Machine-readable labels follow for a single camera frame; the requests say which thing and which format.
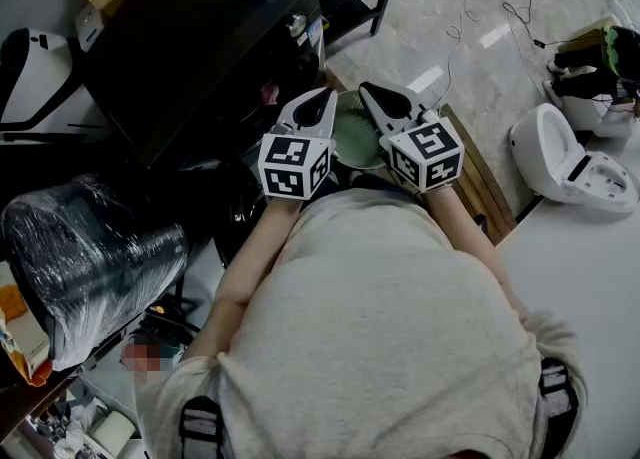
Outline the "round slatted laundry basket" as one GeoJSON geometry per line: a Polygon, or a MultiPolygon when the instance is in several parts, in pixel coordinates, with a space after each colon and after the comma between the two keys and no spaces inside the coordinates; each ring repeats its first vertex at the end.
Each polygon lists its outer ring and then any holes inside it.
{"type": "Polygon", "coordinates": [[[334,156],[357,170],[374,170],[387,164],[388,154],[380,145],[381,135],[357,91],[338,94],[334,119],[334,156]]]}

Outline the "person's beige shirt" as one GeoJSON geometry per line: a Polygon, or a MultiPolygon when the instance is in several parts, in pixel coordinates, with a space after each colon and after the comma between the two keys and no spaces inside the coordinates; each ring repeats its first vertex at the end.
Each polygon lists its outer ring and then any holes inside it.
{"type": "Polygon", "coordinates": [[[556,459],[576,337],[522,319],[420,198],[367,177],[308,204],[230,349],[138,383],[150,459],[556,459]]]}

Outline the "white toilet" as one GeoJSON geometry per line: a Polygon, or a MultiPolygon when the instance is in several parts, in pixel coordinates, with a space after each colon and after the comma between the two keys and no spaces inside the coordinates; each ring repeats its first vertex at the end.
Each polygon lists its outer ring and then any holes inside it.
{"type": "Polygon", "coordinates": [[[600,138],[628,139],[640,132],[640,117],[635,104],[614,104],[607,95],[595,99],[563,97],[560,107],[576,132],[592,132],[600,138]]]}

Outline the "white box blue label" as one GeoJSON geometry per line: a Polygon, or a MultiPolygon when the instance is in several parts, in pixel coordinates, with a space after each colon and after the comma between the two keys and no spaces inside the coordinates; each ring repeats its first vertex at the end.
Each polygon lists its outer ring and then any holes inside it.
{"type": "Polygon", "coordinates": [[[76,15],[76,35],[80,47],[84,52],[88,52],[91,49],[96,38],[104,29],[105,23],[106,15],[101,10],[95,8],[91,3],[87,3],[76,15]]]}

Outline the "orange and white box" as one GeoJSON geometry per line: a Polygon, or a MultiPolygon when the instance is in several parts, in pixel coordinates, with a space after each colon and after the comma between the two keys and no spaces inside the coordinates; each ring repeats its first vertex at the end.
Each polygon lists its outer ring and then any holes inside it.
{"type": "Polygon", "coordinates": [[[28,385],[46,384],[52,372],[49,336],[23,298],[6,261],[0,261],[0,345],[28,385]]]}

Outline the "dark grey washing machine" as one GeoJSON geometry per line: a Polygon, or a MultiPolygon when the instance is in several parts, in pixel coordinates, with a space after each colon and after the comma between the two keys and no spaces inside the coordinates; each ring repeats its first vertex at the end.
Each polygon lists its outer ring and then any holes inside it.
{"type": "Polygon", "coordinates": [[[319,0],[125,0],[84,82],[131,156],[156,170],[240,155],[311,88],[319,0]],[[279,86],[276,105],[260,89],[279,86]]]}

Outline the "curved wooden platform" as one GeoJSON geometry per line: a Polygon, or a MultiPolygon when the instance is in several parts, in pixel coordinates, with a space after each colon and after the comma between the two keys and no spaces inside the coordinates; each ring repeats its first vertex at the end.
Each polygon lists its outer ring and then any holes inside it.
{"type": "Polygon", "coordinates": [[[462,171],[453,189],[474,222],[497,246],[515,229],[515,217],[493,173],[453,109],[445,104],[440,113],[451,121],[465,148],[462,171]]]}

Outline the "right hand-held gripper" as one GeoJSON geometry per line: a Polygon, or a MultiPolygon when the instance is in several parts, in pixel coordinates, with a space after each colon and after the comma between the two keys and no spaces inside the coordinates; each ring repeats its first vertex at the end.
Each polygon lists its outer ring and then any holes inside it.
{"type": "Polygon", "coordinates": [[[418,118],[425,107],[415,91],[388,82],[363,82],[360,97],[384,135],[380,144],[388,153],[389,166],[420,193],[460,176],[462,140],[451,121],[433,110],[418,118]]]}

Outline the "person's right forearm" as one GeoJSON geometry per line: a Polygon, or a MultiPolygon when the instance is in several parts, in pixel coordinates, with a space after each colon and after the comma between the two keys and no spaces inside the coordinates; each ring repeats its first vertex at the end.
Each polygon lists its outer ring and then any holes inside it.
{"type": "Polygon", "coordinates": [[[422,194],[421,199],[451,245],[479,260],[496,278],[511,307],[526,319],[529,312],[514,293],[498,250],[472,219],[455,191],[443,187],[422,194]]]}

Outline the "person's left forearm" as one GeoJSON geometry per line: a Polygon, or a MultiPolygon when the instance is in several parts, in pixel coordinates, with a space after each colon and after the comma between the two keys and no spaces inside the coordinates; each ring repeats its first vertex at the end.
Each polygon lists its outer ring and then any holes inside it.
{"type": "Polygon", "coordinates": [[[214,359],[230,349],[248,305],[270,273],[303,202],[273,198],[218,284],[208,318],[181,360],[214,359]]]}

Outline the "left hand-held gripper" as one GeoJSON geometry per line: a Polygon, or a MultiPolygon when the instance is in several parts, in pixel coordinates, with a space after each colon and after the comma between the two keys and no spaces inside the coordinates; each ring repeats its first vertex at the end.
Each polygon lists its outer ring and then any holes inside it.
{"type": "Polygon", "coordinates": [[[337,99],[336,90],[324,87],[283,107],[259,152],[258,172],[266,196],[310,200],[316,193],[330,171],[337,99]]]}

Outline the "white plastic device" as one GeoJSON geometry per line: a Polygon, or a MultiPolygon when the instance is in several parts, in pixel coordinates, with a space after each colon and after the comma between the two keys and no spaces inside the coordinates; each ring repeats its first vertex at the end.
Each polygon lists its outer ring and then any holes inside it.
{"type": "Polygon", "coordinates": [[[544,103],[509,134],[529,188],[555,202],[629,214],[640,208],[640,178],[615,157],[585,149],[562,112],[544,103]]]}

